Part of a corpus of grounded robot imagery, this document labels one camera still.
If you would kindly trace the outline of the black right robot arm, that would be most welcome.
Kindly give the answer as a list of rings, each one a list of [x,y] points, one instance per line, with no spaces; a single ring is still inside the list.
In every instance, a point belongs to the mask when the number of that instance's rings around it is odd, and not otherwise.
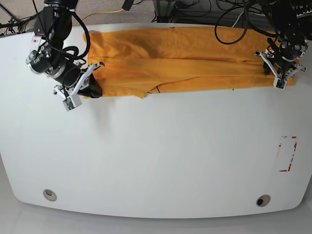
[[[102,62],[82,68],[90,48],[91,39],[87,27],[77,16],[76,0],[46,0],[41,12],[37,12],[30,54],[27,65],[35,74],[45,74],[60,84],[65,97],[70,89],[77,89],[78,95],[99,98],[102,88],[93,76],[93,71],[103,66]],[[82,26],[86,48],[83,53],[76,46],[64,47],[64,41],[71,33],[72,18]]]

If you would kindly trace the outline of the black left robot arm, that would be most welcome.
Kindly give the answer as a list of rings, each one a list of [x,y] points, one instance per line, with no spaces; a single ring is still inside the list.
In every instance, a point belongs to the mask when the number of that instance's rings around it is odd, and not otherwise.
[[[294,69],[295,60],[308,49],[308,41],[312,39],[312,17],[297,17],[297,3],[301,1],[258,0],[257,3],[277,33],[279,45],[271,38],[268,43],[279,72],[285,75],[290,68]]]

